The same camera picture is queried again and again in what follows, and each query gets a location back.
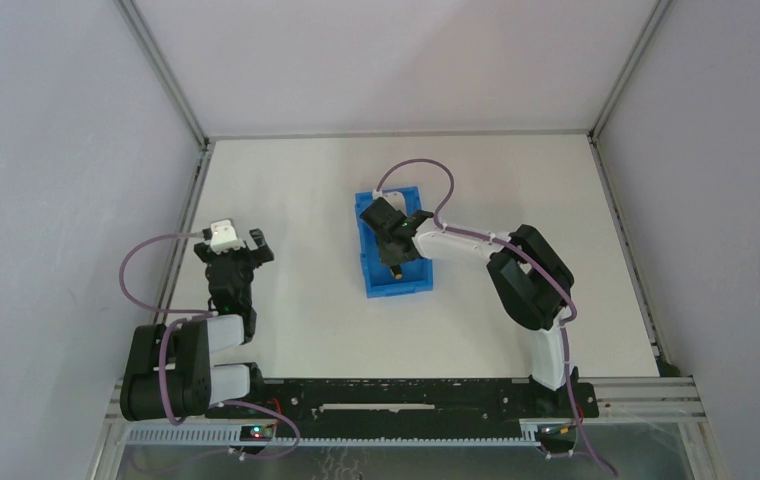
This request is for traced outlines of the black yellow screwdriver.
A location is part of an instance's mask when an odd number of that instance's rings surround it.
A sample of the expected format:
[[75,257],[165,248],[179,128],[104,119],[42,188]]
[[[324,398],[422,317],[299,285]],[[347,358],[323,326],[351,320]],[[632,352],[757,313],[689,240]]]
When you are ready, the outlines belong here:
[[401,280],[403,278],[402,269],[398,265],[390,266],[389,270],[395,280]]

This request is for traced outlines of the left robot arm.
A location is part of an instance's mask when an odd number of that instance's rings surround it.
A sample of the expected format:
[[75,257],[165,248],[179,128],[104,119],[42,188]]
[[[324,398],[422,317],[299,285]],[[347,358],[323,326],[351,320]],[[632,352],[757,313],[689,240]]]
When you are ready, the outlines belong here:
[[258,393],[262,374],[253,363],[217,365],[218,352],[250,343],[257,312],[252,300],[255,271],[274,254],[259,229],[253,245],[232,224],[219,221],[199,233],[193,251],[205,266],[209,299],[204,309],[176,309],[167,325],[135,329],[122,380],[120,409],[128,421],[187,417]]

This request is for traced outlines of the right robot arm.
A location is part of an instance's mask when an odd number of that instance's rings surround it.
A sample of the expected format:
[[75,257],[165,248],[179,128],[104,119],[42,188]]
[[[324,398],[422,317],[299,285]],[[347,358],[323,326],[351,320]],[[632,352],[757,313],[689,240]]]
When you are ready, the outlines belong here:
[[568,383],[572,365],[564,326],[576,317],[574,276],[536,228],[471,230],[424,210],[406,214],[385,196],[358,212],[357,225],[368,296],[428,289],[432,260],[484,266],[506,314],[533,335],[532,380],[551,391]]

